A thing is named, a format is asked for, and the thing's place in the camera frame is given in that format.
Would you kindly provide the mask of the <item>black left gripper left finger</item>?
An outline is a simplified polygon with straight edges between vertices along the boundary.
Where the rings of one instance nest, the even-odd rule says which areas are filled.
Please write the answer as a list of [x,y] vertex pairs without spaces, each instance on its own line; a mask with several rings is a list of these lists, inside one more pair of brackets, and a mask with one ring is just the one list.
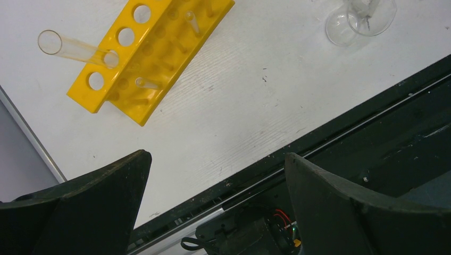
[[137,150],[1,203],[1,254],[126,254],[151,163]]

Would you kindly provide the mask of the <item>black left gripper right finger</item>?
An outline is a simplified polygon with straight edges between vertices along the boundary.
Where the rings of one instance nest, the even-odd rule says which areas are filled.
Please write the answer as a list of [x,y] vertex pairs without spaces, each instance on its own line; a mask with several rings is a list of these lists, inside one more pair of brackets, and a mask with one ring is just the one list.
[[450,210],[393,198],[288,153],[285,177],[306,254],[450,254]]

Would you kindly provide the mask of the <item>clear glass test tube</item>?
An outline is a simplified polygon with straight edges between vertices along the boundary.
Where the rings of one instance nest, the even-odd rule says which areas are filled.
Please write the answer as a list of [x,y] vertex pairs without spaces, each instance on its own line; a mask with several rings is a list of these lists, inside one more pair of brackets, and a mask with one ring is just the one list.
[[114,51],[65,37],[54,30],[42,31],[38,35],[37,44],[39,49],[47,55],[100,65],[110,69],[116,67],[119,63],[119,57]]

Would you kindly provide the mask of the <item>yellow test tube rack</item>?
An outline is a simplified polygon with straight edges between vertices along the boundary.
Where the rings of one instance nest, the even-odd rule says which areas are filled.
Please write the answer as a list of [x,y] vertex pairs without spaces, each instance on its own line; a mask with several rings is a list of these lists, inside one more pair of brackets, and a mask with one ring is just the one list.
[[[106,102],[145,125],[190,61],[234,6],[234,1],[128,1],[99,44],[117,53],[114,68],[86,64],[68,96],[91,113]],[[195,36],[185,13],[200,27]],[[162,90],[138,88],[137,77],[163,83]]]

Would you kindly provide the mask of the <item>small glass beaker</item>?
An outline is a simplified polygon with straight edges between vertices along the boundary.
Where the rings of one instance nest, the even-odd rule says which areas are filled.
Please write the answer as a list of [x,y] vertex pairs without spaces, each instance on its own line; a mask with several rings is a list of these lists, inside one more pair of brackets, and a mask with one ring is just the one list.
[[393,0],[344,1],[328,16],[325,32],[333,44],[350,46],[358,36],[374,37],[385,32],[396,12]]

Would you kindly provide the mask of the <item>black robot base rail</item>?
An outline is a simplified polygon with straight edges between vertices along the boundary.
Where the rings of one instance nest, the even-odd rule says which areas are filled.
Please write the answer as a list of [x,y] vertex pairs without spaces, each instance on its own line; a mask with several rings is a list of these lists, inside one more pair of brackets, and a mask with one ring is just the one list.
[[450,254],[450,57],[137,228],[128,254]]

